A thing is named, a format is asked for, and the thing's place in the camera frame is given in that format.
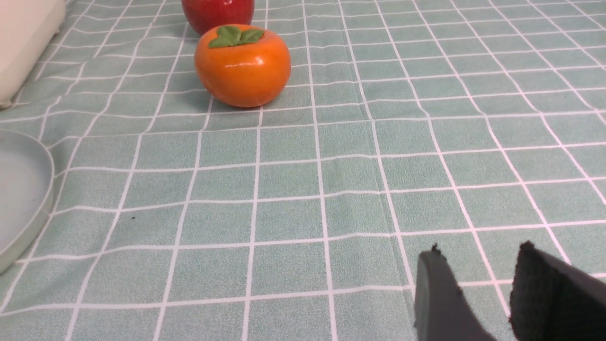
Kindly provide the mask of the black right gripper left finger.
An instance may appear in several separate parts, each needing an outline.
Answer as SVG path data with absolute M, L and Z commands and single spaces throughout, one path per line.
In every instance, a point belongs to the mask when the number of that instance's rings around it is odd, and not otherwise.
M 415 289 L 419 341 L 493 341 L 472 312 L 437 244 L 419 254 Z

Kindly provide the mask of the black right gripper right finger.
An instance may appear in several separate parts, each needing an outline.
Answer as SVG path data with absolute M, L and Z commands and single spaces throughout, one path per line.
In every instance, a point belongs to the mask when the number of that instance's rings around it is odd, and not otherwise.
M 603 281 L 524 242 L 509 296 L 509 324 L 519 341 L 603 341 Z

